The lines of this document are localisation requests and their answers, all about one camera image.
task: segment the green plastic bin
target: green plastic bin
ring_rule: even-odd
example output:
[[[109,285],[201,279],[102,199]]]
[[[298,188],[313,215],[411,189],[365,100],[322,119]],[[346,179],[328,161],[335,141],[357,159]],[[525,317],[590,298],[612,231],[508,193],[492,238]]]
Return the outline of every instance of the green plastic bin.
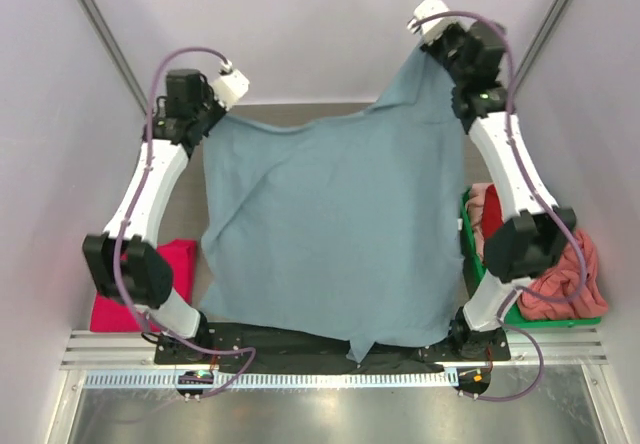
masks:
[[[467,283],[468,288],[470,290],[475,291],[480,284],[480,281],[484,277],[484,273],[487,271],[482,261],[476,254],[476,242],[473,238],[473,231],[471,229],[471,221],[469,219],[469,215],[467,214],[467,209],[465,204],[469,200],[469,191],[465,192],[462,196],[462,202],[460,206],[460,214],[462,216],[462,239],[464,240],[464,245],[462,248],[465,252],[465,258],[471,261],[472,267],[472,279],[474,282],[471,282],[471,286]],[[574,326],[594,326],[599,324],[601,321],[600,317],[595,317],[593,319],[570,319],[565,321],[528,321],[525,319],[520,313],[520,309],[517,304],[511,306],[511,309],[507,313],[505,318],[505,322],[507,324],[511,324],[512,326],[523,327],[523,328],[544,328],[544,327],[574,327]]]

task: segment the wall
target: wall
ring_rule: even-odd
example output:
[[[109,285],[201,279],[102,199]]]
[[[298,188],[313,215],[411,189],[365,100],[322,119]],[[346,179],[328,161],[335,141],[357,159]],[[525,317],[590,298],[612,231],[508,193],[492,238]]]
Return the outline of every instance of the wall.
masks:
[[[143,88],[185,45],[228,53],[251,80],[247,103],[369,102],[417,38],[405,25],[422,0],[96,0]],[[508,27],[523,55],[552,0],[445,0]],[[207,73],[209,57],[182,62]]]
[[[540,174],[561,203],[575,208],[598,246],[599,284],[611,306],[603,341],[634,425],[640,408],[638,6],[640,0],[574,0],[517,103]]]
[[[126,189],[141,116],[75,0],[0,4],[0,429],[30,444],[89,309],[82,239]]]

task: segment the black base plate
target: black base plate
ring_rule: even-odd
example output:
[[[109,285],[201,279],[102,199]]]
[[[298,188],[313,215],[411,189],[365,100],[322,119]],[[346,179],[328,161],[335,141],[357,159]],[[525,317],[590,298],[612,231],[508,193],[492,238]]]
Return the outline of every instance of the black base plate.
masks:
[[[215,348],[232,350],[255,347],[256,357],[248,372],[257,374],[417,374],[441,372],[437,362],[484,361],[486,347],[461,356],[448,339],[424,348],[384,346],[376,344],[360,363],[347,359],[349,343],[303,332],[230,322],[210,323]],[[494,361],[511,358],[504,332],[490,343]],[[246,357],[219,357],[216,363],[222,372],[235,373]],[[158,365],[209,364],[211,356],[189,351],[172,339],[161,336],[154,362]]]

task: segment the laundry basket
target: laundry basket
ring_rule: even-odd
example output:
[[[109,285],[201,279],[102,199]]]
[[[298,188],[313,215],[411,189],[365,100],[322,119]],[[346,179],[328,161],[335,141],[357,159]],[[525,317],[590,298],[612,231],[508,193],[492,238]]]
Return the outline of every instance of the laundry basket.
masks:
[[[471,221],[467,214],[465,204],[469,200],[469,191],[465,192],[462,196],[462,202],[460,206],[460,214],[462,216],[462,249],[465,254],[465,259],[468,261],[467,265],[470,267],[470,272],[465,273],[465,280],[467,281],[467,289],[471,295],[478,288],[480,281],[484,277],[486,268],[482,264],[482,261],[476,254],[476,244],[473,238],[473,231],[471,229]],[[511,309],[505,317],[505,323],[512,326],[523,328],[545,328],[545,327],[574,327],[574,326],[594,326],[599,324],[600,317],[592,319],[568,319],[562,321],[540,320],[529,321],[525,319],[520,313],[520,309],[517,304],[511,306]]]

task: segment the blue cloth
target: blue cloth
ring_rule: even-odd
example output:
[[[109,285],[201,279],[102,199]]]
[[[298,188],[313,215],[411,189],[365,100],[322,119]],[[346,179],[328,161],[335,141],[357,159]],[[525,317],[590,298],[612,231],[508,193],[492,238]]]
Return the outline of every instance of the blue cloth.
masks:
[[[416,49],[362,112],[293,129],[225,117],[204,142],[201,309],[348,340],[356,361],[443,339],[462,267],[452,86]]]

